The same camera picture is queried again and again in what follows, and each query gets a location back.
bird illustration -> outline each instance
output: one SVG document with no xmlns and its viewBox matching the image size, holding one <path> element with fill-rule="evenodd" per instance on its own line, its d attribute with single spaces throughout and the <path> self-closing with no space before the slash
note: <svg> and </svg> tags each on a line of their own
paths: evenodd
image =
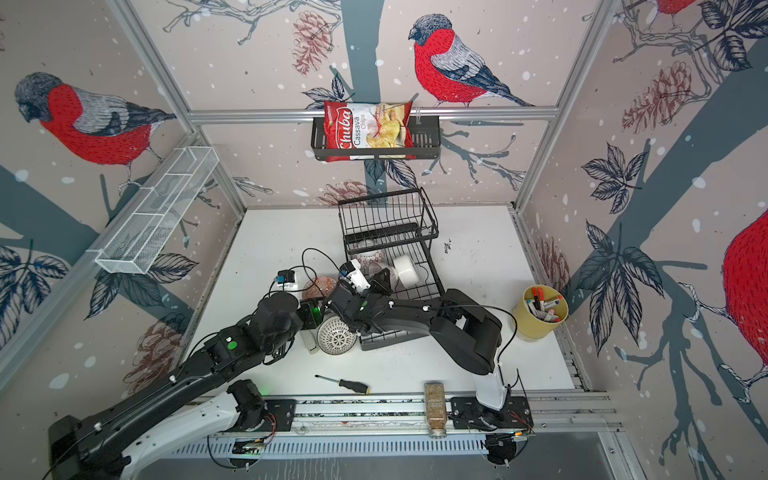
<svg viewBox="0 0 768 480">
<path fill-rule="evenodd" d="M 141 107 L 114 95 L 93 94 L 65 84 L 54 75 L 35 72 L 16 85 L 16 103 L 24 119 L 38 119 L 73 154 L 94 164 L 125 165 L 127 182 L 131 162 L 145 150 L 164 121 L 176 118 L 156 108 Z"/>
<path fill-rule="evenodd" d="M 650 20 L 650 22 L 646 20 L 648 23 L 648 31 L 653 31 L 652 26 L 656 21 L 659 12 L 672 15 L 672 28 L 670 28 L 670 31 L 673 31 L 675 28 L 682 28 L 683 26 L 675 21 L 674 16 L 680 13 L 683 8 L 694 3 L 694 1 L 695 0 L 650 0 L 653 7 L 647 17 L 647 20 Z"/>
<path fill-rule="evenodd" d="M 532 105 L 515 97 L 485 65 L 482 57 L 464 45 L 445 15 L 424 15 L 408 35 L 415 45 L 416 77 L 424 89 L 443 102 L 469 102 L 480 97 L 501 97 L 523 107 Z"/>
<path fill-rule="evenodd" d="M 744 339 L 763 360 L 763 367 L 752 378 L 744 380 L 725 364 L 721 369 L 729 372 L 744 388 L 744 397 L 736 400 L 750 403 L 750 387 L 768 377 L 768 211 L 733 238 L 723 260 L 723 287 L 725 308 L 701 303 L 696 290 L 688 283 L 681 283 L 691 291 L 697 311 L 689 318 L 695 322 L 704 308 L 724 316 L 738 327 Z"/>
</svg>

screwdriver handle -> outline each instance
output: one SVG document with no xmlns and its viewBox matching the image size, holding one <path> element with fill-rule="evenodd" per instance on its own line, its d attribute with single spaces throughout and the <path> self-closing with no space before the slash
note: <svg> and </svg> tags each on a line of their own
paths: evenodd
<svg viewBox="0 0 768 480">
<path fill-rule="evenodd" d="M 349 380 L 339 380 L 339 386 L 342 386 L 345 389 L 350 389 L 355 393 L 362 393 L 363 395 L 368 395 L 368 386 L 365 383 L 350 382 Z"/>
</svg>

white wire shelf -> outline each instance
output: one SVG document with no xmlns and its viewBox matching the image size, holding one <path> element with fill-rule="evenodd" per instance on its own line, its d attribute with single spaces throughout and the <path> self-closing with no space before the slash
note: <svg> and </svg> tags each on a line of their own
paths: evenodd
<svg viewBox="0 0 768 480">
<path fill-rule="evenodd" d="M 212 147 L 185 147 L 99 253 L 109 273 L 146 273 L 219 163 Z"/>
</svg>

grey floor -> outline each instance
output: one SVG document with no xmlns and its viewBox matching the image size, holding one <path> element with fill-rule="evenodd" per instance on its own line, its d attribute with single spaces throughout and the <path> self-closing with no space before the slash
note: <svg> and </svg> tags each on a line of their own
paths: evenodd
<svg viewBox="0 0 768 480">
<path fill-rule="evenodd" d="M 511 464 L 497 467 L 481 455 L 262 460 L 249 472 L 232 472 L 210 459 L 160 460 L 136 480 L 499 480 L 556 478 L 612 480 L 596 433 L 538 433 Z"/>
</svg>

yellow cup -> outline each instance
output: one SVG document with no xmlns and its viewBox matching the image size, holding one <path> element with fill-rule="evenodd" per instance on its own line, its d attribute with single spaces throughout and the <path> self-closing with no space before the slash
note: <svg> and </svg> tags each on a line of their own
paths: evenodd
<svg viewBox="0 0 768 480">
<path fill-rule="evenodd" d="M 561 318 L 559 322 L 545 322 L 531 314 L 525 301 L 533 299 L 533 288 L 541 288 L 544 290 L 545 301 L 554 300 L 558 298 L 558 296 L 563 297 L 558 305 L 552 307 L 554 309 L 554 314 Z M 520 300 L 520 303 L 515 307 L 514 314 L 518 321 L 518 332 L 531 339 L 540 339 L 546 337 L 548 333 L 557 328 L 558 325 L 562 324 L 565 319 L 568 318 L 568 302 L 565 301 L 565 295 L 561 295 L 560 292 L 554 288 L 546 285 L 534 285 L 525 289 L 522 300 Z"/>
</svg>

